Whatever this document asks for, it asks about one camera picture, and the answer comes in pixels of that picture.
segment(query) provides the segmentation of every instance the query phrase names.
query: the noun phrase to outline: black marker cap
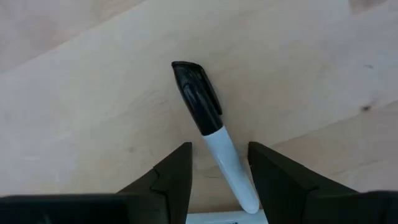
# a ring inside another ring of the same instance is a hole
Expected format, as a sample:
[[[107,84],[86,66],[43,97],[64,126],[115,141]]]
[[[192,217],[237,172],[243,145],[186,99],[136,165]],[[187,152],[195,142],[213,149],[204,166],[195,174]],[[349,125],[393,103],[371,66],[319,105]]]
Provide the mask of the black marker cap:
[[[207,136],[223,127],[223,113],[205,70],[191,62],[172,62],[175,81],[201,134]]]

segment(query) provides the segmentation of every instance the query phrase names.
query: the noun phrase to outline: black plastic part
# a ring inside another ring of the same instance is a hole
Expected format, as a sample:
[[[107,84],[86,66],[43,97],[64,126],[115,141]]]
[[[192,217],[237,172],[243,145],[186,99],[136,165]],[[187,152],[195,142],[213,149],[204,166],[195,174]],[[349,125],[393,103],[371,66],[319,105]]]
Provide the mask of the black plastic part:
[[[192,144],[186,142],[118,194],[0,198],[7,224],[185,224],[192,186]]]
[[[248,159],[270,224],[398,223],[398,192],[357,193],[258,142]]]
[[[172,62],[178,89],[202,135],[223,127],[216,93],[205,70],[191,62]]]
[[[185,142],[119,193],[157,192],[167,197],[170,223],[185,223],[192,187],[192,143]]]

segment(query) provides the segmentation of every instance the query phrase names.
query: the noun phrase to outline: wood grain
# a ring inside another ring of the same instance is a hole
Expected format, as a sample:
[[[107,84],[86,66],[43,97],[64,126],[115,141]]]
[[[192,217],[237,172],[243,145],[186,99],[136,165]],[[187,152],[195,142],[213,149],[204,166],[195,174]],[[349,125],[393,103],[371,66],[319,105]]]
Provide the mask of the wood grain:
[[[398,101],[274,146],[359,191],[398,189]]]
[[[0,72],[74,38],[143,0],[1,0]]]
[[[146,0],[0,74],[0,194],[116,192],[191,141],[190,211],[236,209],[225,180],[214,178],[220,172],[171,61],[204,66],[245,156],[249,141],[273,146],[397,100],[395,9],[387,2],[352,15],[347,0]],[[333,172],[336,157],[350,155],[316,146],[314,155],[334,155]]]

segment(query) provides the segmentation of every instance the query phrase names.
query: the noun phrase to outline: wooden surface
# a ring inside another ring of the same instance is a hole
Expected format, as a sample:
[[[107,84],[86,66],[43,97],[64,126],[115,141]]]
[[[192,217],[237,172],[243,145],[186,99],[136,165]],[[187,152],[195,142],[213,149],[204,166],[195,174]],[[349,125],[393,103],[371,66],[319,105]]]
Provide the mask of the wooden surface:
[[[0,194],[116,192],[191,141],[190,211],[239,209],[173,60],[204,66],[243,158],[259,141],[350,187],[396,189],[379,174],[395,178],[398,115],[383,106],[398,100],[397,36],[395,1],[146,0],[53,49],[43,40],[46,53],[1,65]]]
[[[0,72],[10,70],[143,0],[1,0]]]

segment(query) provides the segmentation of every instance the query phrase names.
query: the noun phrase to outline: marker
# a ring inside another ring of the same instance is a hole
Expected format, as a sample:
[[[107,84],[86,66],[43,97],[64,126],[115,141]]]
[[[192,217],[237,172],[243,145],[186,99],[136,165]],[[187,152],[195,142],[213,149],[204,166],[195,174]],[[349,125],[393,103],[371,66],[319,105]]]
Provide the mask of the marker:
[[[222,110],[205,70],[191,62],[172,62],[178,89],[203,139],[242,208],[254,214],[259,200],[220,118]]]

